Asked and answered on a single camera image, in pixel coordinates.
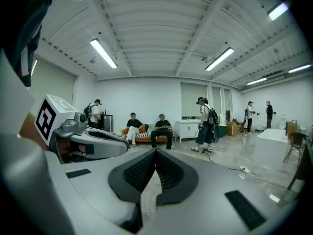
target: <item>orange sofa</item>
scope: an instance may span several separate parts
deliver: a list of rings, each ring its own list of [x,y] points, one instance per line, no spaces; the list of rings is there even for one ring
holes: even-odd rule
[[[140,132],[138,135],[136,135],[135,138],[135,142],[151,142],[151,137],[148,135],[148,133],[146,132],[146,128],[148,130],[149,125],[145,125],[144,127],[144,131],[145,132]],[[123,135],[126,135],[128,133],[128,128],[125,128],[122,131]],[[159,136],[156,138],[156,142],[167,142],[167,137],[166,136]]]

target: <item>white box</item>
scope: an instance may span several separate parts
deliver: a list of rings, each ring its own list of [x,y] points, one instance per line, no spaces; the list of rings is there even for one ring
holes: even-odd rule
[[[266,129],[259,134],[255,143],[253,161],[261,167],[279,170],[288,146],[285,133],[285,130]]]

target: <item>white t-shirt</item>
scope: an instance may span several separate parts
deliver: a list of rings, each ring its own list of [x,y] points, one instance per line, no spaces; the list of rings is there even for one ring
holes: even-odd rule
[[[248,105],[248,118],[253,118],[253,113],[250,111],[253,112],[252,107],[250,105]]]
[[[97,121],[94,119],[94,114],[99,114],[99,109],[98,109],[98,106],[93,106],[93,105],[95,105],[95,104],[90,104],[90,106],[91,106],[91,114],[92,114],[92,116],[91,116],[91,118],[90,118],[90,121],[91,122],[94,122],[94,123],[97,123]]]
[[[204,104],[204,105],[200,106],[200,113],[202,114],[202,112],[205,112],[204,121],[208,121],[211,107],[208,104]]]

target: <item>power strip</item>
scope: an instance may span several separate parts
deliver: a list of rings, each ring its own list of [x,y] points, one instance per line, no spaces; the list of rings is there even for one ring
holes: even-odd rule
[[[246,167],[244,166],[240,166],[240,169],[242,169],[245,173],[249,174],[250,170],[248,170]]]

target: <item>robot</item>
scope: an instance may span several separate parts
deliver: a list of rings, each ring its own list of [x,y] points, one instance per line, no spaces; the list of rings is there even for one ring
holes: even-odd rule
[[[78,112],[61,97],[46,95],[35,119],[35,127],[61,163],[65,163],[58,142],[70,142],[70,161],[88,161],[123,155],[128,143],[109,132],[88,127],[84,113]],[[78,145],[83,145],[81,152]]]

